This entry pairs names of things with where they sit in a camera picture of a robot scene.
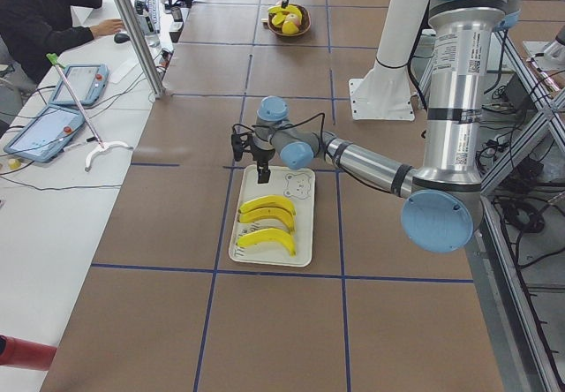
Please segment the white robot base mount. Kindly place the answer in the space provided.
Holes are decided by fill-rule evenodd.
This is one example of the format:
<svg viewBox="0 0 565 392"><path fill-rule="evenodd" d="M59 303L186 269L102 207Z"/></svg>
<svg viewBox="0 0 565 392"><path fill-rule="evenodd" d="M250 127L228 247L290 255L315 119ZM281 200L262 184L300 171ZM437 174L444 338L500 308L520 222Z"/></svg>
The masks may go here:
<svg viewBox="0 0 565 392"><path fill-rule="evenodd" d="M373 68L351 79L355 120L412 121L408 66L429 0L390 0Z"/></svg>

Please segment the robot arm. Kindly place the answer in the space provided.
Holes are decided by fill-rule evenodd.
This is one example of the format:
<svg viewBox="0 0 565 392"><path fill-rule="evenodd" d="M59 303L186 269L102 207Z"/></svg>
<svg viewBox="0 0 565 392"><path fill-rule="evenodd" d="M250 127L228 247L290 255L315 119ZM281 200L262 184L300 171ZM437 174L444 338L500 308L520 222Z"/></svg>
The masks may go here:
<svg viewBox="0 0 565 392"><path fill-rule="evenodd" d="M373 68L350 84L357 120L410 114L407 72L419 29L435 32L428 84L424 160L420 168L376 154L333 133L302 131L286 102L262 100L256 123L233 153L251 153L258 179L279 156L293 169L322 158L351 176L404 198L401 223L419 247L448 253L465 246L481 223L481 177L474 156L492 33L512 27L521 0L390 0Z"/></svg>

